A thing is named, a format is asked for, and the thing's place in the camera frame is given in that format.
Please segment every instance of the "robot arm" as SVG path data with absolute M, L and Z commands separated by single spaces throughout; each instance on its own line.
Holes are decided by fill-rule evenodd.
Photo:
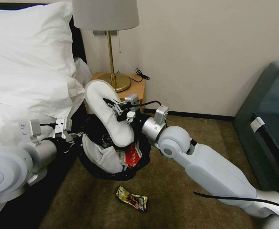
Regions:
M 121 104 L 106 102 L 113 107 L 117 120 L 127 120 L 145 134 L 152 146 L 178 162 L 191 179 L 219 201 L 260 218 L 273 214 L 265 228 L 279 228 L 279 193 L 255 189 L 239 168 L 211 147 L 197 143 L 181 127 L 167 127 L 168 107 L 161 105 L 152 118 L 140 112 L 142 105 L 136 94 Z
M 0 204 L 10 201 L 26 189 L 43 179 L 47 166 L 56 158 L 57 153 L 68 151 L 67 141 L 73 138 L 67 134 L 71 120 L 58 119 L 54 138 L 39 141 L 40 122 L 28 120 L 19 123 L 21 131 L 20 146 L 0 147 Z

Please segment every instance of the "white lampshade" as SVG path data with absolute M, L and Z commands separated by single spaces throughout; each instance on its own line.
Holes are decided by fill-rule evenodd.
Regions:
M 126 30 L 139 25 L 136 0 L 73 0 L 74 24 L 87 30 Z

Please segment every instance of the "gold wrapper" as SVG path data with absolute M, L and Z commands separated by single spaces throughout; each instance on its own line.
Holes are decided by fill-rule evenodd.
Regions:
M 124 189 L 122 186 L 119 186 L 116 195 L 118 198 L 135 207 L 136 209 L 146 212 L 147 211 L 147 202 L 148 202 L 148 197 L 146 196 L 141 196 L 141 195 L 135 195 L 129 193 L 126 189 Z

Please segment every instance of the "nightstand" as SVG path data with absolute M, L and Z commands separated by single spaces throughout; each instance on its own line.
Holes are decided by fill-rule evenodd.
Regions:
M 103 74 L 104 73 L 96 72 L 93 75 L 91 80 L 96 80 L 96 79 L 98 79 L 99 76 L 101 76 Z M 142 77 L 139 75 L 134 75 L 134 74 L 126 74 L 126 75 L 132 79 L 135 79 L 136 81 L 140 81 L 142 79 Z M 145 79 L 143 79 L 140 83 L 131 80 L 131 86 L 127 90 L 118 92 L 117 94 L 121 101 L 124 101 L 125 97 L 127 97 L 130 94 L 137 94 L 139 96 L 140 104 L 143 104 L 143 103 L 145 103 L 145 88 L 146 88 Z

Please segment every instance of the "brown carpet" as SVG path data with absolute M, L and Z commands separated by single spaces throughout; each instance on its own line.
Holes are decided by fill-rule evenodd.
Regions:
M 258 187 L 237 135 L 229 121 L 168 116 L 168 125 L 181 126 L 202 144 L 211 146 L 238 166 Z M 94 178 L 75 161 L 54 197 L 39 228 L 257 228 L 257 220 L 237 207 L 205 199 L 206 193 L 175 161 L 152 149 L 150 164 L 130 181 Z M 129 192 L 148 196 L 147 213 L 119 202 L 121 185 Z

